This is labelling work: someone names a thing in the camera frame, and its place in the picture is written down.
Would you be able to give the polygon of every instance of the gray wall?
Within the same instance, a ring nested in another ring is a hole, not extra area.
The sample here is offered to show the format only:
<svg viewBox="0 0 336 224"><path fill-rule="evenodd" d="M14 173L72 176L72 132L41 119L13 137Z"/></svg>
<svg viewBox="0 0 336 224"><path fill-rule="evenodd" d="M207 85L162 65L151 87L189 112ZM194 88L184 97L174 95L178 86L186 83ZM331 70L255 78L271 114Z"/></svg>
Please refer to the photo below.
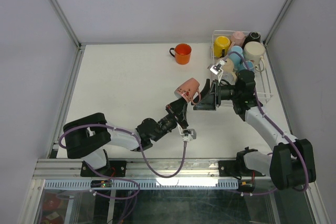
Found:
<svg viewBox="0 0 336 224"><path fill-rule="evenodd" d="M81 42L209 41L213 30L266 34L285 0L58 0Z"/></svg>
<svg viewBox="0 0 336 224"><path fill-rule="evenodd" d="M16 223L75 47L47 0L0 0L0 219Z"/></svg>
<svg viewBox="0 0 336 224"><path fill-rule="evenodd" d="M336 0L295 0L269 45L294 134L314 147L317 184L336 222Z"/></svg>

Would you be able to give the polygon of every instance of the metal bracket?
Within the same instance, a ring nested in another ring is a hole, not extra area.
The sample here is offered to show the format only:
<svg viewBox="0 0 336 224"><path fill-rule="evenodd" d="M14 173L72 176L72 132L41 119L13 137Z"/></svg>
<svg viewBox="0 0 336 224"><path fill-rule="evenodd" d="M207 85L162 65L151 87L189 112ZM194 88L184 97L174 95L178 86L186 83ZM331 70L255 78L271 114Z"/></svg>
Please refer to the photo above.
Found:
<svg viewBox="0 0 336 224"><path fill-rule="evenodd" d="M252 177L252 170L237 171L236 160L218 161L218 171L220 177ZM265 177L265 175L255 171L255 177Z"/></svg>
<svg viewBox="0 0 336 224"><path fill-rule="evenodd" d="M98 169L97 171L103 175L111 176L114 173L114 177L125 177L126 175L126 161L114 161L109 160L109 167ZM86 163L83 162L81 172L81 177L96 177L96 174L86 166Z"/></svg>

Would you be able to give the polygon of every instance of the pink mug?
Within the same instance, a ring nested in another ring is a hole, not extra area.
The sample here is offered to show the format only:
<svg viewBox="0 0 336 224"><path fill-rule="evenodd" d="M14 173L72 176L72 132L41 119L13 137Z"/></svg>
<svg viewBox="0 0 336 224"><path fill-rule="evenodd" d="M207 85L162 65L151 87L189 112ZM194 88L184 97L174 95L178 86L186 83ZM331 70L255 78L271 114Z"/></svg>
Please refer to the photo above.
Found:
<svg viewBox="0 0 336 224"><path fill-rule="evenodd" d="M242 47L244 41L245 41L245 34L242 31L235 31L231 37L230 40L232 44L234 43L235 46Z"/></svg>
<svg viewBox="0 0 336 224"><path fill-rule="evenodd" d="M182 85L180 85L174 92L174 94L181 98L183 97L186 102L191 102L192 104L195 104L193 99L194 95L198 93L199 101L201 100L201 94L200 94L200 85L199 82L196 81L194 78L190 78L189 80L185 81Z"/></svg>

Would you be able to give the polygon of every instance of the orange mug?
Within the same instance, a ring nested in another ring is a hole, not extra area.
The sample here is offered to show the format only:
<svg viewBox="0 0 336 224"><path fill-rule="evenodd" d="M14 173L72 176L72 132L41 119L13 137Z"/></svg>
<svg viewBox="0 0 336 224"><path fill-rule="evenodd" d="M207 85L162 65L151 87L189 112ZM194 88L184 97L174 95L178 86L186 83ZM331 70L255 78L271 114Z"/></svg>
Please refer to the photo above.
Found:
<svg viewBox="0 0 336 224"><path fill-rule="evenodd" d="M184 82L182 85L180 85L174 92L174 94L178 97L181 98L183 97L187 102L191 102L192 104L194 103L194 95L195 93L198 93L198 101L201 100L201 94L200 94L200 85L199 82L196 81L194 78L191 78Z"/></svg>
<svg viewBox="0 0 336 224"><path fill-rule="evenodd" d="M178 64L185 65L190 61L191 46L188 44L178 44L175 48L169 49L169 52Z"/></svg>

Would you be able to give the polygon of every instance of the white table surface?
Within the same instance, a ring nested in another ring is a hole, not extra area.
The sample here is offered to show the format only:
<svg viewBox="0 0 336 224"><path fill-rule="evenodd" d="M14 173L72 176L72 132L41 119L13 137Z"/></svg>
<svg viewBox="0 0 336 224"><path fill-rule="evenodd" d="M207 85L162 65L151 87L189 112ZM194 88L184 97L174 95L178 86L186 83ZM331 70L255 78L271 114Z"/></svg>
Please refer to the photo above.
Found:
<svg viewBox="0 0 336 224"><path fill-rule="evenodd" d="M207 69L211 63L210 44L190 45L192 55L187 65L178 65L170 56L169 49L176 44L86 46L67 123L96 112L103 112L108 122L130 129L145 118L158 121L167 114L165 106L176 100L174 90L181 83L193 77L201 84L201 90L206 78L211 77ZM273 76L269 77L274 96L265 108L288 130ZM247 146L270 152L266 142L232 107L193 111L189 104L187 121L197 132L197 139L187 146L187 158L235 157ZM110 158L142 158L140 153L121 147L106 145L103 148ZM182 149L182 138L176 128L145 154L148 158L180 158ZM60 148L57 157L66 158L66 151Z"/></svg>

